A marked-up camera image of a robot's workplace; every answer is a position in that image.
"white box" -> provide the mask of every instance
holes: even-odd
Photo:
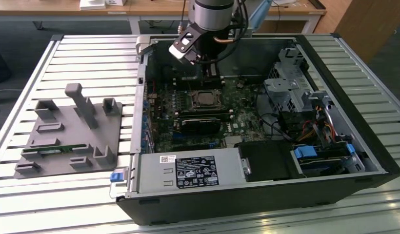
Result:
[[[104,9],[104,0],[80,0],[80,10]]]
[[[105,0],[107,5],[123,6],[124,3],[125,3],[125,0]]]

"motherboard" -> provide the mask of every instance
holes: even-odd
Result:
[[[266,138],[254,108],[258,91],[242,77],[220,89],[178,90],[163,84],[148,94],[155,152],[232,148]]]

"desk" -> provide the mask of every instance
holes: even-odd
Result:
[[[182,3],[183,0],[128,0],[124,6],[80,11],[79,0],[0,0],[0,21],[125,20],[132,34],[140,34],[141,20],[179,20]],[[279,18],[304,21],[302,33],[311,33],[325,10],[315,9],[308,0],[299,0],[286,6],[279,8],[280,17],[276,7],[271,7],[266,20]]]

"warning label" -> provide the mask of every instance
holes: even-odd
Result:
[[[175,175],[179,189],[219,185],[214,156],[176,158]]]

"table leg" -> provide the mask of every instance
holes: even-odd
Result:
[[[310,16],[310,19],[306,21],[306,23],[303,25],[300,33],[310,34],[314,32],[319,17],[321,17],[321,15]]]
[[[41,21],[32,21],[32,23],[34,25],[36,30],[42,30],[44,29]]]
[[[139,29],[139,17],[131,16],[127,18],[128,25],[129,25],[129,30],[132,34],[139,35],[140,34],[140,29]]]

